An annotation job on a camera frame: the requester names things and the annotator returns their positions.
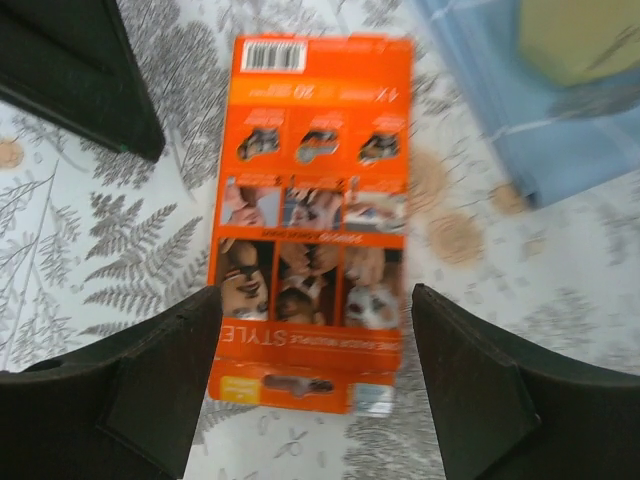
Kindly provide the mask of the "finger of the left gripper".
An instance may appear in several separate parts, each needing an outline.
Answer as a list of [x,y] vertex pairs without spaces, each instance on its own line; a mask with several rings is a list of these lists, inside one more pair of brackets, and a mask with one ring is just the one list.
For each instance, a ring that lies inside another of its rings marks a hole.
[[2,1],[1,98],[115,152],[165,146],[114,1]]

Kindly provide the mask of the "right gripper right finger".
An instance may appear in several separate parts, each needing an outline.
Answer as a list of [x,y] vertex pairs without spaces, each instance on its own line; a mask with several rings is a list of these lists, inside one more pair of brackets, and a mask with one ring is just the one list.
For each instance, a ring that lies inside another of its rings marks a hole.
[[638,478],[638,376],[541,347],[424,284],[411,317],[447,478]]

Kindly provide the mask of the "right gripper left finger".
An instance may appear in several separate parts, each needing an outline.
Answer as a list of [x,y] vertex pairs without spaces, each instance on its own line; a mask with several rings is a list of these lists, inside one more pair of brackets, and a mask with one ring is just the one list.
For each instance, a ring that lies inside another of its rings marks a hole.
[[180,479],[222,323],[208,286],[168,310],[1,374],[4,479]]

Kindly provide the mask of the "orange razor box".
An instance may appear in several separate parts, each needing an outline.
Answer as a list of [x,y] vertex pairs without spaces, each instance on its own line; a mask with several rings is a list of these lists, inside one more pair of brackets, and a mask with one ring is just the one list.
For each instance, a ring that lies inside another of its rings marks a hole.
[[208,279],[218,401],[385,417],[402,360],[413,46],[235,40]]

